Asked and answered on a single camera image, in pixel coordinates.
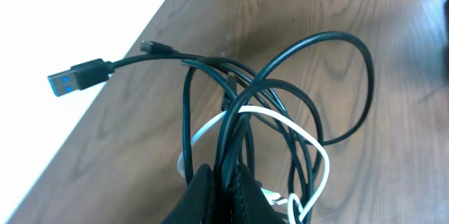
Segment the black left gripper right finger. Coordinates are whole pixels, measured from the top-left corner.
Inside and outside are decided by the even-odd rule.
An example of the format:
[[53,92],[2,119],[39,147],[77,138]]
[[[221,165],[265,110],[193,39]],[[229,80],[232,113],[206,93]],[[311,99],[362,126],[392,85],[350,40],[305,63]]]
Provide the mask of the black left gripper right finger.
[[246,165],[238,165],[233,178],[233,223],[285,224],[273,210]]

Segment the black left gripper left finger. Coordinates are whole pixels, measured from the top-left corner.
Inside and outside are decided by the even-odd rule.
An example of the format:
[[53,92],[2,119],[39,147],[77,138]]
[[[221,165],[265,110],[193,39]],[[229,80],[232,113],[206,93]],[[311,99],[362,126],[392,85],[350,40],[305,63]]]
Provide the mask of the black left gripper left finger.
[[208,164],[202,164],[175,208],[162,224],[207,224],[215,211],[215,179]]

